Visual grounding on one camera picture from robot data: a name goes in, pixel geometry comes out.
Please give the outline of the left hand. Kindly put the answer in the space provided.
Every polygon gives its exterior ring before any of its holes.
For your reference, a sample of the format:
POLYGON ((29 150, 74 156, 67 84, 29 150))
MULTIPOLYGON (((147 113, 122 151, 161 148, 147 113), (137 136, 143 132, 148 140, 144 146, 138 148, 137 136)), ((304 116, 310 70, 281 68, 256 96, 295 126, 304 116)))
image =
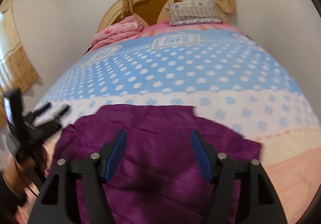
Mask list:
POLYGON ((18 163, 9 156, 7 167, 1 171, 1 223, 15 222, 17 208, 27 201, 25 189, 32 183, 30 173, 35 167, 33 158, 18 163))

